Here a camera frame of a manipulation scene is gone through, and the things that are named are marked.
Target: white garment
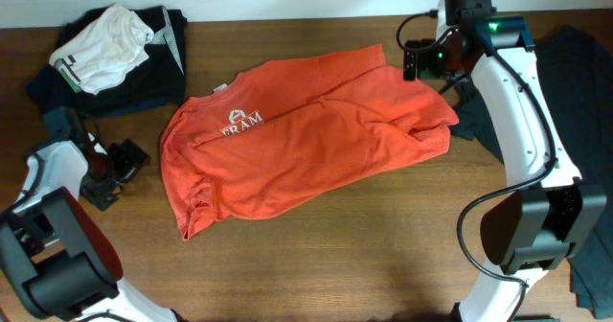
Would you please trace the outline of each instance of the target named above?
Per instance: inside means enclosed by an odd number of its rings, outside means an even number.
[[[122,83],[125,75],[149,58],[145,44],[153,30],[134,11],[115,4],[68,43],[55,50],[55,66],[76,92],[98,94]]]

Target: table surface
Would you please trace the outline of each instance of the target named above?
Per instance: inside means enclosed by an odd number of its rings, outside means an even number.
[[[613,11],[524,13],[535,38],[571,24],[613,52]],[[383,43],[399,67],[402,17],[190,23],[188,96],[206,96],[237,72],[270,59],[306,58]],[[430,37],[435,22],[407,35]],[[25,85],[53,51],[57,29],[0,31],[0,206],[14,201],[27,173],[23,152],[48,135]],[[433,87],[440,83],[430,82]],[[453,92],[445,96],[453,104]],[[478,142],[453,138],[448,154],[323,194],[280,217],[230,218],[181,241],[159,168],[159,136],[176,110],[100,121],[106,144],[131,138],[152,157],[120,201],[100,212],[80,200],[122,258],[125,277],[161,306],[191,321],[366,321],[447,314],[478,275],[456,241],[458,214],[476,196],[505,186],[504,167]],[[477,209],[465,237],[484,259]],[[576,308],[567,262],[528,295],[520,315],[592,320]],[[0,276],[11,321],[32,318]]]

